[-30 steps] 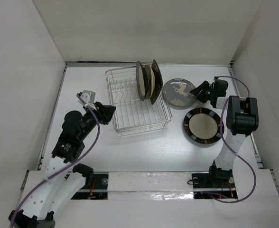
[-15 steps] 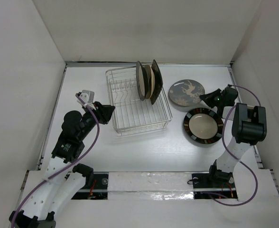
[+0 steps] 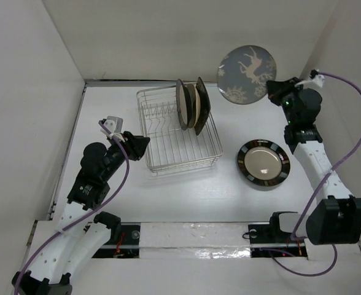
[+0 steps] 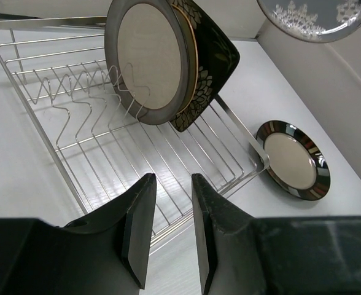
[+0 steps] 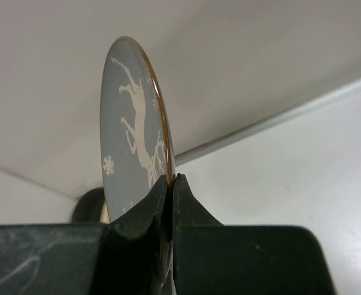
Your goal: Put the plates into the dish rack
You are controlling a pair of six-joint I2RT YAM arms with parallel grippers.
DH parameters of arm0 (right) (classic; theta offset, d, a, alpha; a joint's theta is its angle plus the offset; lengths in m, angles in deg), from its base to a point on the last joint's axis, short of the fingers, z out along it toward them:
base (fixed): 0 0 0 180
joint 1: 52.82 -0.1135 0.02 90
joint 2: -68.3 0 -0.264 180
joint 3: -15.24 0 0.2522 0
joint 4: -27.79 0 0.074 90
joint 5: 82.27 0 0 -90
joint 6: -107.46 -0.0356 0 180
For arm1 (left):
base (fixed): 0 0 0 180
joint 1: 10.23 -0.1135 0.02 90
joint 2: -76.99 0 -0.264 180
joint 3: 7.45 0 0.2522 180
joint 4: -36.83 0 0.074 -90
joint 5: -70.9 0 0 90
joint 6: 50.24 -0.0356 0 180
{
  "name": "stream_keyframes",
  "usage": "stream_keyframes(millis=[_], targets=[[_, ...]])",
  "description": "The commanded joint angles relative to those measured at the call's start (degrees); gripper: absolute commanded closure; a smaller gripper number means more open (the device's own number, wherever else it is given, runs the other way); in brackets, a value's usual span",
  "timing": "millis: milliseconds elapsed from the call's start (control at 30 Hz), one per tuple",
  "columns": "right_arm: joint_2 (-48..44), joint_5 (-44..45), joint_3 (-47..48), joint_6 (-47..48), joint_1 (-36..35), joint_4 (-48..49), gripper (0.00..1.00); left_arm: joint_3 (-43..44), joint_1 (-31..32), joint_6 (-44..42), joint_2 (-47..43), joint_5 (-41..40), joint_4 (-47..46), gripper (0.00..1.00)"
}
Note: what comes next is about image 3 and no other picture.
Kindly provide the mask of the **grey deer round plate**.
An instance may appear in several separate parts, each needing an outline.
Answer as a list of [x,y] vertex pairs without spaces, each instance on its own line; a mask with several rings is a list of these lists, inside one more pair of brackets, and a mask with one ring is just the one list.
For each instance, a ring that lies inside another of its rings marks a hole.
[[267,94],[266,82],[275,80],[273,56],[257,45],[244,45],[229,52],[217,70],[217,88],[229,102],[246,105]]

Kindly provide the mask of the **brown rim cream plate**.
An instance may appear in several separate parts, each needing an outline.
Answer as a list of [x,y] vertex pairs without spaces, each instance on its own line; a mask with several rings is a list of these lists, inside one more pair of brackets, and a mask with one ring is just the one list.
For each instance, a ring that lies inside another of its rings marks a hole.
[[181,129],[186,130],[192,118],[193,104],[188,88],[180,79],[176,81],[176,105]]

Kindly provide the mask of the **black striped rim plate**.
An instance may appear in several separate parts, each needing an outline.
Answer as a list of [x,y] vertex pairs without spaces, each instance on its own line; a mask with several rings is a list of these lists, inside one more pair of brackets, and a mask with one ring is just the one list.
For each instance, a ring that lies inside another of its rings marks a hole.
[[238,151],[237,166],[242,175],[260,187],[275,187],[290,174],[290,159],[275,142],[263,139],[248,141]]

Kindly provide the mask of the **beige floral round plate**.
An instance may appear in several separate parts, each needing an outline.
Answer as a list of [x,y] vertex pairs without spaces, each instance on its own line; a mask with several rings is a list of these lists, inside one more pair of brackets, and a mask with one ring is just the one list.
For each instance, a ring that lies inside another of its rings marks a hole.
[[200,116],[200,110],[201,110],[201,103],[200,103],[200,95],[196,89],[196,86],[194,84],[187,84],[187,89],[190,94],[190,98],[192,101],[192,117],[190,119],[190,122],[188,123],[188,128],[193,128]]

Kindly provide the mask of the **black floral square plate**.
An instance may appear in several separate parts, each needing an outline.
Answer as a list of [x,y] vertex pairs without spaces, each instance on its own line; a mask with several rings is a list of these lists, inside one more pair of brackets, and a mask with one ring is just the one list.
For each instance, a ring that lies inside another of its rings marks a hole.
[[196,82],[196,90],[200,96],[200,114],[198,117],[198,120],[194,126],[195,133],[198,136],[201,132],[204,126],[206,125],[206,122],[208,120],[210,111],[211,111],[211,102],[209,99],[208,91],[206,89],[206,86],[202,80],[202,78],[198,78]]

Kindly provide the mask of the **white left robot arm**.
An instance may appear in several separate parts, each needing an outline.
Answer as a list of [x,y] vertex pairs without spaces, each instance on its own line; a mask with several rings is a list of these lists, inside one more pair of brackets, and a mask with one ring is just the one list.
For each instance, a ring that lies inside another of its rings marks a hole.
[[131,161],[141,160],[150,139],[103,131],[111,145],[95,142],[83,150],[54,234],[13,277],[15,294],[71,294],[76,277],[99,248],[119,240],[121,219],[103,211],[112,200],[108,181],[122,164],[129,169]]

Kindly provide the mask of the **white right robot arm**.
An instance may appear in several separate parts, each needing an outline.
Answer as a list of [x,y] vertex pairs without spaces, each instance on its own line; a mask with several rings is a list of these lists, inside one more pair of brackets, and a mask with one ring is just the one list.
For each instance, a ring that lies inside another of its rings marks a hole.
[[290,236],[305,238],[314,245],[354,244],[361,236],[361,198],[340,180],[326,155],[323,139],[315,125],[322,96],[304,88],[306,81],[294,77],[287,81],[268,81],[268,98],[280,106],[287,119],[284,139],[301,164],[313,189],[302,213],[278,212],[278,221],[268,226],[275,242]]

